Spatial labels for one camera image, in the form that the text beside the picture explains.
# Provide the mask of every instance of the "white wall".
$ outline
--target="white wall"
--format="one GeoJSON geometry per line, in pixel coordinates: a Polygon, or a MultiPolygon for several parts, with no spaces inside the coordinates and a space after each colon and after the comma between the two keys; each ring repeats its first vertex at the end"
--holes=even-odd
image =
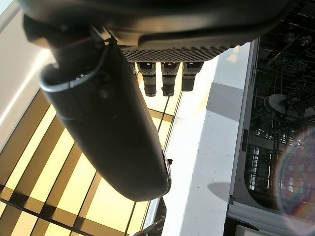
{"type": "Polygon", "coordinates": [[[180,236],[223,235],[249,51],[219,56],[180,236]]]}
{"type": "Polygon", "coordinates": [[[0,151],[38,91],[39,69],[53,60],[27,41],[22,23],[15,2],[0,15],[0,151]]]}
{"type": "Polygon", "coordinates": [[[0,0],[0,14],[12,3],[12,0],[0,0]]]}

